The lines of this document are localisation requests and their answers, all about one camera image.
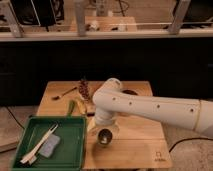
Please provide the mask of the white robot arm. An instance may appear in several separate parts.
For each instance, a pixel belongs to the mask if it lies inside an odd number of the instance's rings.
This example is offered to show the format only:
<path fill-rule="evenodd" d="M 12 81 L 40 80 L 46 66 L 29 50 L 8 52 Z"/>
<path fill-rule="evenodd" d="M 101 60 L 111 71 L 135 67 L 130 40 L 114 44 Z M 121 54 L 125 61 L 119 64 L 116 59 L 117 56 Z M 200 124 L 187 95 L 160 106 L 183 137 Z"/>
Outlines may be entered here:
<path fill-rule="evenodd" d="M 119 79 L 109 78 L 94 92 L 96 125 L 114 125 L 117 112 L 128 113 L 213 138 L 212 101 L 130 95 L 122 88 Z"/>

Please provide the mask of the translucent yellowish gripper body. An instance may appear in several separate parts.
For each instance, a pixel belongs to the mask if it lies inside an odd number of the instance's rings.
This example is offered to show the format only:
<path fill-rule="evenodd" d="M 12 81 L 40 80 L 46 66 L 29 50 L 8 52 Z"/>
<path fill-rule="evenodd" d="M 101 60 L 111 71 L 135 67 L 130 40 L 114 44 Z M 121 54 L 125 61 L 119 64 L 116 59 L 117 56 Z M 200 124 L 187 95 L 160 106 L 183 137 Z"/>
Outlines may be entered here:
<path fill-rule="evenodd" d="M 114 118 L 110 120 L 98 120 L 93 117 L 87 123 L 87 132 L 92 136 L 96 136 L 103 129 L 108 129 L 112 134 L 119 133 L 119 126 Z"/>

